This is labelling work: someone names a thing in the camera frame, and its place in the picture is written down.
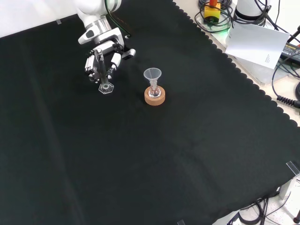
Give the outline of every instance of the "black cloth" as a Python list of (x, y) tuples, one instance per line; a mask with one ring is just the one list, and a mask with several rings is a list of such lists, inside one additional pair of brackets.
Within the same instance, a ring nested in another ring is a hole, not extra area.
[[(129, 0), (104, 96), (77, 16), (0, 40), (2, 225), (211, 225), (287, 182), (299, 129), (170, 0)], [(144, 102), (162, 70), (166, 101)]]

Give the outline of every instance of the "green cable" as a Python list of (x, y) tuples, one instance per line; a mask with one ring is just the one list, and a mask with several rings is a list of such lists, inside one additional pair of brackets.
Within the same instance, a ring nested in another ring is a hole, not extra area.
[(111, 14), (111, 11), (108, 9), (108, 6), (107, 6), (107, 0), (104, 1), (105, 3), (105, 8), (107, 10), (107, 13), (109, 15), (109, 17), (111, 18), (111, 20), (114, 22), (114, 24), (119, 27), (122, 31), (126, 32), (129, 36), (131, 36), (130, 32), (128, 30), (126, 30), (124, 27), (122, 27), (112, 16)]

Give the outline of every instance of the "yellow device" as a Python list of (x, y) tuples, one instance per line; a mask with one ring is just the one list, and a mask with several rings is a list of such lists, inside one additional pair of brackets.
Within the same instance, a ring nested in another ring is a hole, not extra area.
[[(215, 7), (221, 9), (221, 4), (217, 3)], [(209, 6), (205, 6), (204, 8), (204, 18), (208, 20), (210, 23), (218, 23), (221, 15), (221, 11), (216, 8), (211, 8)]]

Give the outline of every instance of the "clear plastic funnel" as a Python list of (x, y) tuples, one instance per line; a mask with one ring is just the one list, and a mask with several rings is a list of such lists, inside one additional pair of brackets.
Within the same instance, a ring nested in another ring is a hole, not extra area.
[(158, 79), (161, 74), (161, 70), (157, 68), (149, 68), (144, 72), (144, 77), (150, 81), (151, 88), (148, 91), (148, 95), (151, 98), (158, 98), (161, 96), (161, 89), (158, 87)]

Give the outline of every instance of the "paper sheet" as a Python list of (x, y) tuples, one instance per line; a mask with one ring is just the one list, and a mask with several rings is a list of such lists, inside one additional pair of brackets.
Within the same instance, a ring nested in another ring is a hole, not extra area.
[(288, 38), (277, 30), (233, 22), (225, 53), (274, 69)]

